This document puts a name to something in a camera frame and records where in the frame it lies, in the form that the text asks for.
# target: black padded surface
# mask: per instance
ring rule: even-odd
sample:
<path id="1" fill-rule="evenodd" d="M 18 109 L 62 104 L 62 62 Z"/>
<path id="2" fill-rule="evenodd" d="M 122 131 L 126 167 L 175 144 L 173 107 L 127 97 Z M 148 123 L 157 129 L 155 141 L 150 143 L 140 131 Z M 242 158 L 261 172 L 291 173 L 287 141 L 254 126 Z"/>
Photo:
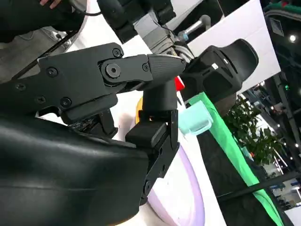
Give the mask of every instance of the black padded surface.
<path id="1" fill-rule="evenodd" d="M 245 182 L 209 131 L 199 135 L 198 142 L 216 196 L 246 187 Z M 273 195 L 269 192 L 268 194 L 277 207 L 284 225 L 293 226 L 276 203 Z M 261 203 L 252 194 L 222 202 L 220 203 L 220 208 L 228 226 L 276 225 Z"/>

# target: white wall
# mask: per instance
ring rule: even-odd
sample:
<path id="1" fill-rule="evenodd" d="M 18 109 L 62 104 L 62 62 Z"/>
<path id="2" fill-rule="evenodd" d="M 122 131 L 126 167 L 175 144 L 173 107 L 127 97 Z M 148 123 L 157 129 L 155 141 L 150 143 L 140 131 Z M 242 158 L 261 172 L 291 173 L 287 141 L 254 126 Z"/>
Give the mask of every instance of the white wall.
<path id="1" fill-rule="evenodd" d="M 301 207 L 295 207 L 285 211 L 294 226 L 301 226 Z"/>
<path id="2" fill-rule="evenodd" d="M 210 45 L 224 47 L 237 39 L 248 41 L 259 56 L 259 65 L 254 73 L 244 82 L 240 92 L 251 88 L 280 71 L 265 24 L 260 0 L 250 0 L 190 42 L 188 46 L 197 57 Z"/>

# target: black chair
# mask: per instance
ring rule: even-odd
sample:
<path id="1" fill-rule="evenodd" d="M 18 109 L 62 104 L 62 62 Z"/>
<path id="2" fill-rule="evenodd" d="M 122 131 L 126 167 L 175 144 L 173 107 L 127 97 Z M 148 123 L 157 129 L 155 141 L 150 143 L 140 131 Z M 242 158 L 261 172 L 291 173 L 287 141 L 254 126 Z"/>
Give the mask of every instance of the black chair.
<path id="1" fill-rule="evenodd" d="M 204 91 L 216 103 L 239 91 L 258 62 L 255 50 L 243 39 L 223 48 L 209 46 L 181 75 L 186 87 L 182 96 L 188 100 Z"/>

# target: screw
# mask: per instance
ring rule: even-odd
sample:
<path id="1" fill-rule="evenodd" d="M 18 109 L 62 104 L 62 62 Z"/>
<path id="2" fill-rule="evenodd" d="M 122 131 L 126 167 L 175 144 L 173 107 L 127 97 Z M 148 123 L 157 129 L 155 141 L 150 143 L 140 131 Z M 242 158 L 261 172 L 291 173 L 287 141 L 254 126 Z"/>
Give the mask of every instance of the screw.
<path id="1" fill-rule="evenodd" d="M 113 49 L 113 55 L 115 57 L 122 57 L 122 53 L 121 53 L 120 49 L 118 49 L 118 48 Z"/>
<path id="2" fill-rule="evenodd" d="M 67 107 L 70 107 L 70 106 L 71 106 L 72 101 L 71 101 L 69 98 L 67 98 L 67 97 L 63 97 L 63 98 L 61 99 L 60 103 L 61 103 L 61 106 L 62 106 L 62 107 L 67 108 Z"/>
<path id="3" fill-rule="evenodd" d="M 18 90 L 18 91 L 24 91 L 26 90 L 26 86 L 22 83 L 18 83 L 15 85 L 15 88 Z"/>
<path id="4" fill-rule="evenodd" d="M 147 180 L 144 185 L 144 193 L 148 194 L 151 190 L 151 182 Z"/>
<path id="5" fill-rule="evenodd" d="M 149 65 L 148 64 L 143 64 L 142 65 L 142 69 L 145 71 L 145 72 L 148 72 L 149 71 Z"/>
<path id="6" fill-rule="evenodd" d="M 117 64 L 109 64 L 105 68 L 108 76 L 115 79 L 118 78 L 121 74 L 121 68 Z"/>
<path id="7" fill-rule="evenodd" d="M 36 97 L 36 98 L 35 98 L 35 102 L 38 103 L 38 104 L 43 104 L 43 103 L 46 102 L 46 98 L 43 97 L 43 96 Z"/>
<path id="8" fill-rule="evenodd" d="M 47 74 L 49 75 L 49 77 L 54 78 L 58 75 L 58 71 L 54 67 L 50 67 L 47 68 Z"/>

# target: green mat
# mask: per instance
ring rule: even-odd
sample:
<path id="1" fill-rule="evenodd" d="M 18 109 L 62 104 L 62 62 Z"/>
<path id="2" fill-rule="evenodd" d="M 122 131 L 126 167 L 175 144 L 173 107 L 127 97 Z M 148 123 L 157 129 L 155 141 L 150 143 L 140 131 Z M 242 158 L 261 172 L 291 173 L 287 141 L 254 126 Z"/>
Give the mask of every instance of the green mat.
<path id="1" fill-rule="evenodd" d="M 218 114 L 215 106 L 211 103 L 206 94 L 200 93 L 188 100 L 188 102 L 193 105 L 199 100 L 204 103 L 211 117 L 213 118 L 214 122 L 210 129 L 211 134 L 223 149 L 223 151 L 226 153 L 227 157 L 229 158 L 237 172 L 240 174 L 244 182 L 248 186 L 259 183 L 259 180 L 253 174 L 252 170 L 246 163 L 243 154 L 241 153 L 238 145 L 232 137 L 230 130 L 228 129 L 223 119 Z M 276 225 L 283 226 L 284 224 L 282 222 L 282 219 L 268 194 L 264 190 L 260 190 L 258 192 L 255 192 L 254 196 L 263 205 L 266 212 L 273 219 Z"/>

